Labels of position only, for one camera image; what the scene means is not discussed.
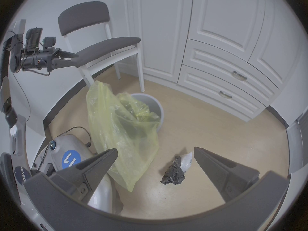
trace yellow plastic bag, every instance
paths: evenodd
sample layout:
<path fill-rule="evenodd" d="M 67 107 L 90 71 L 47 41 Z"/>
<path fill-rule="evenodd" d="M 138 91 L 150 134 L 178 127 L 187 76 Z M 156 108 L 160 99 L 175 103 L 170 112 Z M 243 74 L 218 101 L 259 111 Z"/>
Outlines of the yellow plastic bag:
<path fill-rule="evenodd" d="M 115 96 L 108 84 L 99 81 L 87 93 L 87 108 L 97 152 L 118 149 L 108 174 L 131 192 L 158 151 L 160 117 L 128 93 Z"/>

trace chair seat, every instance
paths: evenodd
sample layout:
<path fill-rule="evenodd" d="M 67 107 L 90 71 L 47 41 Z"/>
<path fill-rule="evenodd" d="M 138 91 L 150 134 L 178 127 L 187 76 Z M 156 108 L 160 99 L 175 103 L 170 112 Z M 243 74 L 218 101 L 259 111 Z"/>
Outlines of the chair seat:
<path fill-rule="evenodd" d="M 77 52 L 79 57 L 72 60 L 77 61 L 76 67 L 80 67 L 115 50 L 138 44 L 140 41 L 138 37 L 110 38 Z"/>

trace wooden floor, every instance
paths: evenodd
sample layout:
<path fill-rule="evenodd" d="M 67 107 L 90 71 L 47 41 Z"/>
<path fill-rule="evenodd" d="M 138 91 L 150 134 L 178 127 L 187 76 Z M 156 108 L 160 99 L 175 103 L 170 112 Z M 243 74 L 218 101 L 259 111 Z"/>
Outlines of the wooden floor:
<path fill-rule="evenodd" d="M 114 68 L 96 78 L 109 83 L 114 94 L 140 92 L 137 77 L 121 73 L 118 80 Z M 288 140 L 283 125 L 267 110 L 253 120 L 239 118 L 197 98 L 145 80 L 145 93 L 157 98 L 165 113 L 158 133 L 160 149 L 132 193 L 117 185 L 124 204 L 122 216 L 141 219 L 179 218 L 201 213 L 224 204 L 206 174 L 193 159 L 186 178 L 180 185 L 160 183 L 175 155 L 186 154 L 195 146 L 259 170 L 287 177 Z M 50 124 L 53 137 L 73 126 L 89 129 L 87 120 L 87 87 L 76 94 Z M 88 135 L 82 129 L 72 134 L 84 143 Z"/>

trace black round label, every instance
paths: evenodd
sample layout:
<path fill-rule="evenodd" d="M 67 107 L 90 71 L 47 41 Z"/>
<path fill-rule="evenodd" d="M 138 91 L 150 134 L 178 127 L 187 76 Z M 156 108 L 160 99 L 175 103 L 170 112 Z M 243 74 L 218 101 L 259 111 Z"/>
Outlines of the black round label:
<path fill-rule="evenodd" d="M 31 177 L 28 170 L 26 170 L 24 167 L 17 166 L 14 169 L 14 174 L 17 179 L 17 181 L 22 185 L 27 179 Z"/>

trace chair leg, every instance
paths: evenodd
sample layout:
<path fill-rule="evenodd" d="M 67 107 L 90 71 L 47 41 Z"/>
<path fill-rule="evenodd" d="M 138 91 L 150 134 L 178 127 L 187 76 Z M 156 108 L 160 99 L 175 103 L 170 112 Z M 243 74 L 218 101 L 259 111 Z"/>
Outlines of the chair leg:
<path fill-rule="evenodd" d="M 142 60 L 141 60 L 141 45 L 140 43 L 137 44 L 137 68 L 138 68 L 138 76 L 139 76 L 139 83 L 140 83 L 140 90 L 144 92 L 144 80 L 143 80 L 143 70 L 142 70 Z"/>
<path fill-rule="evenodd" d="M 78 67 L 78 70 L 84 80 L 84 82 L 87 84 L 88 88 L 91 87 L 92 84 L 94 84 L 94 79 L 92 78 L 92 75 L 90 74 L 88 68 L 86 65 Z"/>
<path fill-rule="evenodd" d="M 116 76 L 118 77 L 118 79 L 121 79 L 121 75 L 120 75 L 120 70 L 119 70 L 118 64 L 114 63 L 113 65 L 115 67 Z"/>

